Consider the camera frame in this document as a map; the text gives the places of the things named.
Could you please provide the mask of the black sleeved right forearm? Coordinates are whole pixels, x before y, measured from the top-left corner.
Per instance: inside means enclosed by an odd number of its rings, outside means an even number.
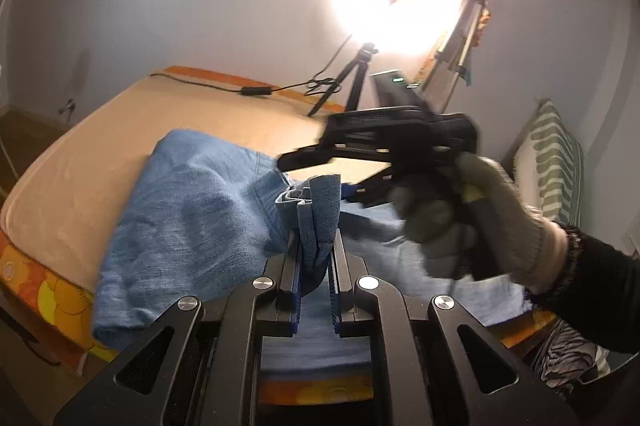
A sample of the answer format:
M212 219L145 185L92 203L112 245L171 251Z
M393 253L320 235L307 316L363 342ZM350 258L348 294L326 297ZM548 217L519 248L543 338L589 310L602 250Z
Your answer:
M529 299L585 339L621 354L639 351L639 259L581 230L556 225L565 246L558 274L529 287Z

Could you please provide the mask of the right gloved hand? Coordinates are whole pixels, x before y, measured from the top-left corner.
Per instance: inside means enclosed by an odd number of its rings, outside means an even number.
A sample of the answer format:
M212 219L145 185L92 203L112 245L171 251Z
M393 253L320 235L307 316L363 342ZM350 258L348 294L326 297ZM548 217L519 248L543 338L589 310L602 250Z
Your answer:
M427 273L449 280L507 275L534 294L550 289L568 250L560 225L523 204L510 177L488 157L462 152L442 174L461 188L461 213L423 175L390 191L404 236L420 245Z

